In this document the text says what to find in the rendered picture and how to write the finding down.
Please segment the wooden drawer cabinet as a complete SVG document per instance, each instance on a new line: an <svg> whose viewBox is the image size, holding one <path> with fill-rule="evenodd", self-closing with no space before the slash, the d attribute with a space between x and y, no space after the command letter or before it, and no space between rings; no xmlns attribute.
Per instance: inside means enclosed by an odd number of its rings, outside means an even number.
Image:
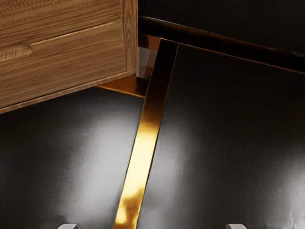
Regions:
<svg viewBox="0 0 305 229"><path fill-rule="evenodd" d="M0 0L0 114L137 71L138 0Z"/></svg>

